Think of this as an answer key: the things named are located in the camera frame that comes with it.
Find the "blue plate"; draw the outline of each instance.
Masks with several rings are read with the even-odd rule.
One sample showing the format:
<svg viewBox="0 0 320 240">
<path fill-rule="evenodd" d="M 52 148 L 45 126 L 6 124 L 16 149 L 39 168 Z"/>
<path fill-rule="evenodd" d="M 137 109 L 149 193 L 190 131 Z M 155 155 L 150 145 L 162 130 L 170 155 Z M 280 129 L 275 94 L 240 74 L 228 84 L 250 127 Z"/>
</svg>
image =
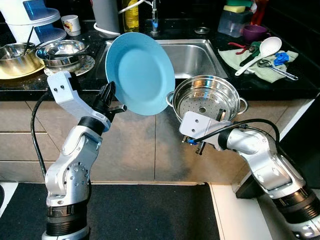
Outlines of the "blue plate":
<svg viewBox="0 0 320 240">
<path fill-rule="evenodd" d="M 116 38 L 105 58 L 105 74 L 115 82 L 115 96 L 140 115 L 162 112 L 175 90 L 175 73 L 165 50 L 151 37 L 128 32 Z"/>
</svg>

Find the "pot handle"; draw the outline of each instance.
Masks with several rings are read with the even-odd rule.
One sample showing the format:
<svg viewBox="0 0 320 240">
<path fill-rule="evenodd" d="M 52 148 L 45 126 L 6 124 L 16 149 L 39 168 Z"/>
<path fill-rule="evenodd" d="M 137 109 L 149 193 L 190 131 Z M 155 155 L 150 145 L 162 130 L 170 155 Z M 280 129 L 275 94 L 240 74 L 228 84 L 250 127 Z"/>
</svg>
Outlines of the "pot handle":
<svg viewBox="0 0 320 240">
<path fill-rule="evenodd" d="M 248 102 L 244 98 L 240 97 L 240 101 L 244 102 L 244 109 L 242 111 L 239 111 L 237 115 L 245 113 L 248 110 L 248 106 L 249 106 Z"/>
<path fill-rule="evenodd" d="M 172 104 L 172 100 L 173 100 L 174 94 L 175 94 L 175 92 L 171 91 L 171 92 L 168 93 L 168 95 L 165 98 L 166 103 L 172 108 L 174 107 L 173 104 Z"/>
</svg>

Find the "yellow sponge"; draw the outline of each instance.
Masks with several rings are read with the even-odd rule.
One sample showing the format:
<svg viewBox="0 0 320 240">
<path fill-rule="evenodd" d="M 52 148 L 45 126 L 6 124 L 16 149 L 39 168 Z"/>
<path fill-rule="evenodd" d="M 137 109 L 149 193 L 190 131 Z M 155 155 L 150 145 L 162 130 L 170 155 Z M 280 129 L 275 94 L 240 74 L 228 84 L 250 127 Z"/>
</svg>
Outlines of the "yellow sponge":
<svg viewBox="0 0 320 240">
<path fill-rule="evenodd" d="M 223 10 L 234 12 L 234 13 L 243 13 L 246 10 L 246 6 L 228 6 L 225 5 L 223 7 Z"/>
</svg>

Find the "stainless steel pot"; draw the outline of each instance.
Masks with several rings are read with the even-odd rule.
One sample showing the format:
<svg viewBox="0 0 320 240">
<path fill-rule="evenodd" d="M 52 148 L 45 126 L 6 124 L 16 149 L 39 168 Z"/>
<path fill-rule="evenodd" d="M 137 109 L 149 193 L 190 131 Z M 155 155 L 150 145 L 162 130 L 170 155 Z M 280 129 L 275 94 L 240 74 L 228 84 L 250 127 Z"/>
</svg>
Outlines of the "stainless steel pot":
<svg viewBox="0 0 320 240">
<path fill-rule="evenodd" d="M 49 43 L 36 51 L 36 56 L 43 62 L 43 64 L 50 69 L 60 69 L 68 67 L 70 70 L 72 66 L 78 66 L 80 60 L 85 56 L 66 56 L 50 60 L 49 55 L 55 54 L 75 54 L 85 48 L 85 44 L 77 40 L 62 40 Z"/>
<path fill-rule="evenodd" d="M 248 103 L 227 80 L 209 75 L 194 76 L 183 81 L 166 97 L 181 122 L 192 111 L 217 121 L 233 120 L 248 109 Z M 240 111 L 241 101 L 244 109 Z"/>
<path fill-rule="evenodd" d="M 3 72 L 10 76 L 19 76 L 31 73 L 42 66 L 41 61 L 36 57 L 35 49 L 27 50 L 26 43 L 12 43 L 0 48 L 0 67 Z"/>
</svg>

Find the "kitchen cabinet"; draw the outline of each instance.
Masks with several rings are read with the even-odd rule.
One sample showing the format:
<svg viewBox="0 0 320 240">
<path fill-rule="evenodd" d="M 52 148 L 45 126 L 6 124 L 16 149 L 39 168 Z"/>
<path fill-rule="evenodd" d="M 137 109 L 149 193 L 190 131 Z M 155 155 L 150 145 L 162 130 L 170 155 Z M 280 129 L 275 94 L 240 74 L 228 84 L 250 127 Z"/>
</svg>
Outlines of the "kitchen cabinet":
<svg viewBox="0 0 320 240">
<path fill-rule="evenodd" d="M 264 118 L 284 129 L 305 99 L 288 101 L 249 101 L 240 121 Z M 21 182 L 41 182 L 41 169 L 30 134 L 31 110 L 36 102 L 0 102 L 0 178 Z M 72 115 L 53 101 L 45 101 L 37 112 L 37 137 L 47 165 L 52 164 L 70 131 L 78 124 Z M 255 125 L 273 135 L 263 124 Z M 179 121 L 172 108 L 156 116 L 130 111 L 115 116 L 109 132 L 103 134 L 99 156 L 91 170 L 93 182 L 183 181 L 230 184 L 249 171 L 245 161 L 233 151 L 217 151 L 207 145 L 203 155 L 196 146 L 181 143 Z"/>
</svg>

